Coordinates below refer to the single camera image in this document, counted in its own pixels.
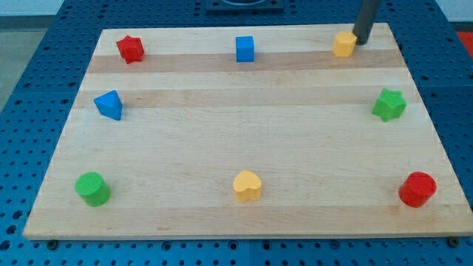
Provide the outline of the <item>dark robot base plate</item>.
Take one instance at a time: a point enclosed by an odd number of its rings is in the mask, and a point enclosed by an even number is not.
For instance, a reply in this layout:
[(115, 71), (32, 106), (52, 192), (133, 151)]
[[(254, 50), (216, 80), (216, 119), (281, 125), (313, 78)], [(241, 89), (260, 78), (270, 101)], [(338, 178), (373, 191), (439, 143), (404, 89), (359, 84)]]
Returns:
[(205, 0), (207, 12), (216, 11), (281, 11), (285, 8), (284, 0)]

